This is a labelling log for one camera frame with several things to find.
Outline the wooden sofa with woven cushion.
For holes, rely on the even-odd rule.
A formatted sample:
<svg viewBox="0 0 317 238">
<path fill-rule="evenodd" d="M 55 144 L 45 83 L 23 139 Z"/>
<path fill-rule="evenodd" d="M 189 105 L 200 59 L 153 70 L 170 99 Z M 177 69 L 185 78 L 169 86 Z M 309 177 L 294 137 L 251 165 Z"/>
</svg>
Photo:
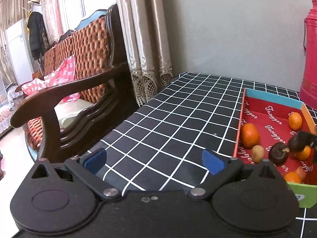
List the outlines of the wooden sofa with woven cushion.
<svg viewBox="0 0 317 238">
<path fill-rule="evenodd" d="M 62 42 L 58 57 L 75 57 L 74 80 L 44 88 L 28 96 L 15 110 L 11 125 L 26 127 L 37 120 L 42 128 L 34 160 L 47 158 L 53 163 L 82 155 L 138 108 L 126 57 L 119 9 L 111 5 L 106 13 Z M 55 107 L 68 95 L 78 93 L 90 106 L 67 127 L 61 127 Z"/>
</svg>

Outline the red thermos flask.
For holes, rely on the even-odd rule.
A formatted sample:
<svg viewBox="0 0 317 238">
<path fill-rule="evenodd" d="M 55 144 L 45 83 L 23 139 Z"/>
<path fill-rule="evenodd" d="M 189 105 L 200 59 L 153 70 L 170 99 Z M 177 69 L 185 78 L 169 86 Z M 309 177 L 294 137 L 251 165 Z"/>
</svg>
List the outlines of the red thermos flask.
<svg viewBox="0 0 317 238">
<path fill-rule="evenodd" d="M 317 28 L 316 0 L 312 0 L 312 8 L 304 19 L 303 48 L 306 53 L 305 69 L 300 87 L 300 98 L 308 106 L 316 109 L 316 64 L 317 64 Z"/>
</svg>

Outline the small orange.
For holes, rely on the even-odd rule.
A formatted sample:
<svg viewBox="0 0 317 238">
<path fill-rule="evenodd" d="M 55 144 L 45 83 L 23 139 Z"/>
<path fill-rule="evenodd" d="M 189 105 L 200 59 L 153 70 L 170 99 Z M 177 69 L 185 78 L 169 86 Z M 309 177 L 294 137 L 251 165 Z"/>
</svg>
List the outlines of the small orange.
<svg viewBox="0 0 317 238">
<path fill-rule="evenodd" d="M 311 147 L 310 146 L 305 146 L 305 148 L 297 153 L 297 159 L 300 161 L 305 161 L 309 158 L 311 153 Z"/>
<path fill-rule="evenodd" d="M 303 119 L 301 115 L 297 112 L 292 112 L 288 116 L 288 125 L 290 129 L 294 131 L 300 130 L 301 126 L 303 124 Z"/>
</svg>

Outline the black hanging coat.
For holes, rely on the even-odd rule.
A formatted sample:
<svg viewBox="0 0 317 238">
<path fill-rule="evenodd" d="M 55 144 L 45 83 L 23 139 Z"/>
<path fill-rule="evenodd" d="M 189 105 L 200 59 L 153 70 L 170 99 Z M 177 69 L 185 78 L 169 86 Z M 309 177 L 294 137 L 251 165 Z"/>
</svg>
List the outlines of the black hanging coat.
<svg viewBox="0 0 317 238">
<path fill-rule="evenodd" d="M 34 60 L 40 59 L 49 49 L 44 19 L 41 13 L 32 12 L 27 21 L 31 55 Z"/>
</svg>

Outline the white air conditioner unit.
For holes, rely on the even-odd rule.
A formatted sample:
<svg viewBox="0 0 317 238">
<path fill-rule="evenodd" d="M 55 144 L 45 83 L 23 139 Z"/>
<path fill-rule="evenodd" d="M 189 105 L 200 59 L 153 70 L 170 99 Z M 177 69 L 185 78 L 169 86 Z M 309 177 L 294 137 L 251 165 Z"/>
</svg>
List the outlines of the white air conditioner unit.
<svg viewBox="0 0 317 238">
<path fill-rule="evenodd" d="M 26 20 L 21 19 L 5 31 L 7 46 L 18 85 L 32 80 L 33 58 L 27 35 Z"/>
</svg>

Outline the large orange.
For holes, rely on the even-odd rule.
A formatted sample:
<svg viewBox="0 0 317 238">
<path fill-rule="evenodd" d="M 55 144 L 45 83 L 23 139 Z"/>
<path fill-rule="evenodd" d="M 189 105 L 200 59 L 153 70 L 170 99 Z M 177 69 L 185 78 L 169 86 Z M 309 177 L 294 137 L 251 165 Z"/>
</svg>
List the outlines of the large orange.
<svg viewBox="0 0 317 238">
<path fill-rule="evenodd" d="M 240 130 L 240 142 L 248 149 L 252 149 L 254 146 L 260 144 L 260 134 L 252 123 L 246 123 Z"/>
</svg>

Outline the medium orange front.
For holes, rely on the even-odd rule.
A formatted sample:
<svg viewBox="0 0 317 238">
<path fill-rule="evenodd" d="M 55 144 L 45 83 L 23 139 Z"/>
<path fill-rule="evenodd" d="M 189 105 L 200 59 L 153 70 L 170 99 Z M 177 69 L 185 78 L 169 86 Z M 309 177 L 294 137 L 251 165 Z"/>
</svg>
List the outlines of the medium orange front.
<svg viewBox="0 0 317 238">
<path fill-rule="evenodd" d="M 286 180 L 286 182 L 301 183 L 301 178 L 299 174 L 296 173 L 295 171 L 285 174 L 284 179 Z"/>
</svg>

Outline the dark mangosteen back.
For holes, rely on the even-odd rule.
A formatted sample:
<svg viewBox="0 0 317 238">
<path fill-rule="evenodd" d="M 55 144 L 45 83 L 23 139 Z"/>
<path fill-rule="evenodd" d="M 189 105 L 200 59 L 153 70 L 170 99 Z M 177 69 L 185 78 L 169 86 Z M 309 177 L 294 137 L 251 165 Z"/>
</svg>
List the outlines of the dark mangosteen back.
<svg viewBox="0 0 317 238">
<path fill-rule="evenodd" d="M 287 145 L 290 152 L 301 152 L 306 147 L 306 138 L 301 134 L 296 134 L 288 140 Z"/>
</svg>

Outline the pink checkered cloth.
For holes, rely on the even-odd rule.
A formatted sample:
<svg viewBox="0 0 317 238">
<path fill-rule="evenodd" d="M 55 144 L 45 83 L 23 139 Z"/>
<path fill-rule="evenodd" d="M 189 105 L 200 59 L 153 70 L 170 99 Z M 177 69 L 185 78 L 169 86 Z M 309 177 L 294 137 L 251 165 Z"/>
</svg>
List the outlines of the pink checkered cloth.
<svg viewBox="0 0 317 238">
<path fill-rule="evenodd" d="M 45 76 L 44 80 L 35 78 L 31 82 L 23 84 L 21 90 L 25 95 L 29 96 L 44 88 L 71 82 L 75 79 L 75 69 L 75 57 L 74 55 L 71 55 L 64 59 L 57 70 Z"/>
</svg>

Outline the colourful cardboard box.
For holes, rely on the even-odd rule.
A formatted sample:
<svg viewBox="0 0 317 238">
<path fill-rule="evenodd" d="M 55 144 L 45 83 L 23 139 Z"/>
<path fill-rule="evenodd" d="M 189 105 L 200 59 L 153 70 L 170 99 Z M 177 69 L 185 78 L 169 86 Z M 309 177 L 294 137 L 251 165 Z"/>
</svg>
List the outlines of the colourful cardboard box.
<svg viewBox="0 0 317 238">
<path fill-rule="evenodd" d="M 245 89 L 242 101 L 237 139 L 241 136 L 244 124 L 253 124 L 260 136 L 259 145 L 263 147 L 266 159 L 269 158 L 269 150 L 273 145 L 278 142 L 286 145 L 287 141 L 296 134 L 288 125 L 288 117 L 291 113 L 300 114 L 301 131 L 309 134 L 316 133 L 314 120 L 303 102 L 254 89 Z M 290 186 L 299 200 L 299 206 L 312 208 L 316 204 L 316 154 L 314 149 L 310 150 L 309 156 L 303 161 L 290 155 L 276 167 L 282 176 L 297 170 L 298 167 L 303 168 L 306 173 L 303 181 L 291 183 Z"/>
</svg>

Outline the small orange back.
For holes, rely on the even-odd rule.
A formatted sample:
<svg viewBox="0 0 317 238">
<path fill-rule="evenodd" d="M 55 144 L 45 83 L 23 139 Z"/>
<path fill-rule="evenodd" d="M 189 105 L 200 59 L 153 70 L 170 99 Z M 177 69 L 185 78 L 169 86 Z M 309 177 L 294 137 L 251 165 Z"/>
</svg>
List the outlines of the small orange back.
<svg viewBox="0 0 317 238">
<path fill-rule="evenodd" d="M 290 129 L 294 131 L 300 130 L 301 126 L 303 124 L 303 119 L 301 115 L 297 112 L 292 112 L 288 116 L 288 125 Z"/>
</svg>

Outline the straw hat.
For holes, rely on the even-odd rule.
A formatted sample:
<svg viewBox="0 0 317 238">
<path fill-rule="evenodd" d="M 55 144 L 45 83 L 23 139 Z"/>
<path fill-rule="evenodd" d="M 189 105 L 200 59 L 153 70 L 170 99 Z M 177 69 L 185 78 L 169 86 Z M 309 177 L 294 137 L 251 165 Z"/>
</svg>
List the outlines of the straw hat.
<svg viewBox="0 0 317 238">
<path fill-rule="evenodd" d="M 29 1 L 27 1 L 27 4 L 34 5 L 34 6 L 40 6 L 41 0 L 29 0 Z"/>
</svg>

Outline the beige lace curtain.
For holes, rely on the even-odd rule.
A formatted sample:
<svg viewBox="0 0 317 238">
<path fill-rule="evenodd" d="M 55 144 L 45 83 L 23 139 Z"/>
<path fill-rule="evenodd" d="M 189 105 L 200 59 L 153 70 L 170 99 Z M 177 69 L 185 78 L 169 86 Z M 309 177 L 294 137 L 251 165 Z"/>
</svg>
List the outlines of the beige lace curtain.
<svg viewBox="0 0 317 238">
<path fill-rule="evenodd" d="M 163 0 L 116 0 L 134 95 L 143 106 L 172 77 Z"/>
</svg>

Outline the pale longan fruit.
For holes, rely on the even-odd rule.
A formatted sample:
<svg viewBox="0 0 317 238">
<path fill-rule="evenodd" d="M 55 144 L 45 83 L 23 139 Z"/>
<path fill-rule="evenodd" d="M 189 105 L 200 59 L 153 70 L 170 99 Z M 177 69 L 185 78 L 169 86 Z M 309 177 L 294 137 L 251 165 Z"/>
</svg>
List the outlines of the pale longan fruit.
<svg viewBox="0 0 317 238">
<path fill-rule="evenodd" d="M 251 158 L 254 163 L 259 163 L 262 159 L 264 159 L 265 151 L 264 148 L 260 145 L 255 145 L 251 149 Z"/>
</svg>

